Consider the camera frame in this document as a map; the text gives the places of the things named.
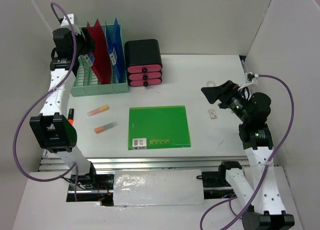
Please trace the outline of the blue clip file folder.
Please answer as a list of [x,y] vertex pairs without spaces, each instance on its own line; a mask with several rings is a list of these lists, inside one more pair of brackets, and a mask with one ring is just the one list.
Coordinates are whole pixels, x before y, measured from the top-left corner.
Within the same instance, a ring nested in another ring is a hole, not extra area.
[[110,62],[119,83],[125,82],[126,66],[122,44],[121,26],[117,18],[112,27],[106,25],[105,38],[108,47]]

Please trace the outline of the red clip file folder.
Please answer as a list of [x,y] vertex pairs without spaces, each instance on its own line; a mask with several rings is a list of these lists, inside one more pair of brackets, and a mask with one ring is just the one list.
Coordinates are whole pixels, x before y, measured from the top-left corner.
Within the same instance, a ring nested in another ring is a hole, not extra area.
[[96,20],[93,27],[87,22],[86,28],[95,42],[95,50],[92,52],[94,61],[91,69],[101,84],[110,84],[112,82],[112,66],[105,32],[99,20]]

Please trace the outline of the green clip file folder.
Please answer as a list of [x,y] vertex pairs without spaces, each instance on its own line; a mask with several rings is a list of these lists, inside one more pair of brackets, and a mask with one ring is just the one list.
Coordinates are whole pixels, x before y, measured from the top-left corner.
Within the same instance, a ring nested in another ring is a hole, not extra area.
[[129,109],[128,150],[191,147],[185,106]]

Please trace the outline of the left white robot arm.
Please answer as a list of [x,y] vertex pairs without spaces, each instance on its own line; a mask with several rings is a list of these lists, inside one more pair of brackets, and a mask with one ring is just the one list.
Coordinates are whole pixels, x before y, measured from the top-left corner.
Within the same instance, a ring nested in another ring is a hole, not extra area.
[[95,42],[86,28],[73,37],[71,30],[60,28],[53,31],[55,48],[51,52],[50,89],[38,116],[30,118],[30,127],[42,149],[58,156],[68,167],[74,163],[78,169],[72,170],[72,178],[86,189],[98,184],[98,176],[93,164],[77,147],[77,132],[68,121],[67,106],[70,92],[76,80],[78,57],[93,52]]

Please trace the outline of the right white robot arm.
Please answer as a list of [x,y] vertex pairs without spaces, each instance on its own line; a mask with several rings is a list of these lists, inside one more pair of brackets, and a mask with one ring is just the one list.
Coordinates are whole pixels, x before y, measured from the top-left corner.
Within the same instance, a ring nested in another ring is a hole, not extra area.
[[273,152],[274,145],[266,124],[271,99],[264,93],[254,93],[246,99],[240,87],[232,81],[216,87],[203,87],[208,102],[218,101],[221,109],[230,109],[240,120],[239,137],[249,160],[253,184],[250,185],[237,161],[223,161],[218,181],[230,185],[242,206],[237,216],[244,229],[290,229],[295,224],[287,213],[277,186]]

